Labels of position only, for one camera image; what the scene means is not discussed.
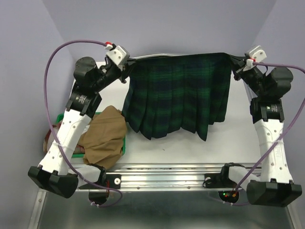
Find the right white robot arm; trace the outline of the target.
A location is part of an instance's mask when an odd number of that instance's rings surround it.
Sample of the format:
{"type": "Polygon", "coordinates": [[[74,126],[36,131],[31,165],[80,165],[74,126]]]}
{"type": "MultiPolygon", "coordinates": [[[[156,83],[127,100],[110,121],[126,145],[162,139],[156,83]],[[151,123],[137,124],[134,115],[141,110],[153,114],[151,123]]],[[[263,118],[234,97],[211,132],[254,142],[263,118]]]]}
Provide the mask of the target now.
{"type": "Polygon", "coordinates": [[[245,60],[236,76],[255,93],[250,102],[250,114],[258,136],[260,159],[251,169],[237,163],[226,163],[219,180],[231,188],[223,194],[224,201],[234,198],[239,189],[246,192],[251,205],[286,207],[302,194],[289,171],[283,138],[299,117],[302,104],[287,128],[284,128],[282,97],[291,89],[292,65],[270,64],[245,60]]]}

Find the dark green plaid skirt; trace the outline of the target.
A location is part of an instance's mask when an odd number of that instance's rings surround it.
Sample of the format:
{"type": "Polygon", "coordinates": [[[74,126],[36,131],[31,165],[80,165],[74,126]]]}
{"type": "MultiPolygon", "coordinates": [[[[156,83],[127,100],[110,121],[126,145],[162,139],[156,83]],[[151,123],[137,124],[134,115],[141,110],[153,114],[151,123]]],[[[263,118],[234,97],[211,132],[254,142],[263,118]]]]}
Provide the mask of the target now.
{"type": "Polygon", "coordinates": [[[122,109],[125,121],[147,139],[184,129],[206,140],[209,126],[225,120],[239,59],[219,52],[136,60],[122,109]]]}

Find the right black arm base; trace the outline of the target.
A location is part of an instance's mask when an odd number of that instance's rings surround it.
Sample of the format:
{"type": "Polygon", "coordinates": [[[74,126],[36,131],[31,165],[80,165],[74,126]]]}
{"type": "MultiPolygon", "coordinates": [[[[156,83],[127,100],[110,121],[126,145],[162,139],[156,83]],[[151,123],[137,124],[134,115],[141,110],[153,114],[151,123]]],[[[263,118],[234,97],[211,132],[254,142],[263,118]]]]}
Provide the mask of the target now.
{"type": "Polygon", "coordinates": [[[205,188],[234,188],[236,185],[227,175],[221,173],[206,173],[204,175],[203,187],[205,188]]]}

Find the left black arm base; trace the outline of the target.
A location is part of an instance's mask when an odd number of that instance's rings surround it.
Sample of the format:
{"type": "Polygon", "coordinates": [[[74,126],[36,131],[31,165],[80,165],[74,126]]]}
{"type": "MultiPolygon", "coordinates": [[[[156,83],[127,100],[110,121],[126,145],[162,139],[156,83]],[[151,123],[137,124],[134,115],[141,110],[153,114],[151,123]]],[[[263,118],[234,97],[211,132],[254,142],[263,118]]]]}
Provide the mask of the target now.
{"type": "MultiPolygon", "coordinates": [[[[109,188],[114,188],[114,189],[120,189],[121,188],[121,181],[122,181],[122,176],[121,174],[104,174],[99,177],[98,181],[95,182],[95,184],[103,187],[109,187],[109,188]]],[[[83,189],[99,189],[98,187],[86,183],[83,186],[79,187],[80,190],[83,189]]]]}

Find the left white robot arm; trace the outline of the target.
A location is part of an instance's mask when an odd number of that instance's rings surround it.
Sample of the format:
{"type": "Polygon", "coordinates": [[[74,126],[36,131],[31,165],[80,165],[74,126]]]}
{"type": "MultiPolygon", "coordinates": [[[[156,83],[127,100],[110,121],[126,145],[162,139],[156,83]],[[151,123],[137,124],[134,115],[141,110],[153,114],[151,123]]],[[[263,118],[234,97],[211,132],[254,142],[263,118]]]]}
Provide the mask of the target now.
{"type": "Polygon", "coordinates": [[[43,160],[28,171],[28,176],[39,188],[70,198],[77,188],[87,183],[96,188],[105,185],[103,167],[89,164],[75,169],[71,164],[75,147],[102,101],[100,91],[117,79],[125,83],[134,65],[131,59],[116,64],[110,57],[105,57],[105,62],[101,67],[92,57],[83,57],[76,62],[75,83],[61,126],[43,160]]]}

